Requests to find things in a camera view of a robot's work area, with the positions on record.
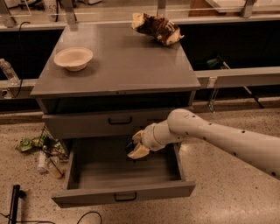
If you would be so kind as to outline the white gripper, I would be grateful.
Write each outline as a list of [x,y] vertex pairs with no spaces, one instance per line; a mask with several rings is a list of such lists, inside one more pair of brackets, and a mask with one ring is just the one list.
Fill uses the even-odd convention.
[[147,156],[150,151],[158,150],[158,142],[154,137],[155,123],[147,126],[143,131],[139,130],[132,136],[132,144],[129,147],[128,157],[139,159]]

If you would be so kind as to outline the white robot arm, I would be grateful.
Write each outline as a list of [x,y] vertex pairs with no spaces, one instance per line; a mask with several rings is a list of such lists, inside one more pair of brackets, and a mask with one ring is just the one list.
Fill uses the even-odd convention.
[[128,142],[128,157],[139,159],[188,137],[204,140],[280,179],[280,138],[206,121],[187,109],[174,109],[167,118],[138,131]]

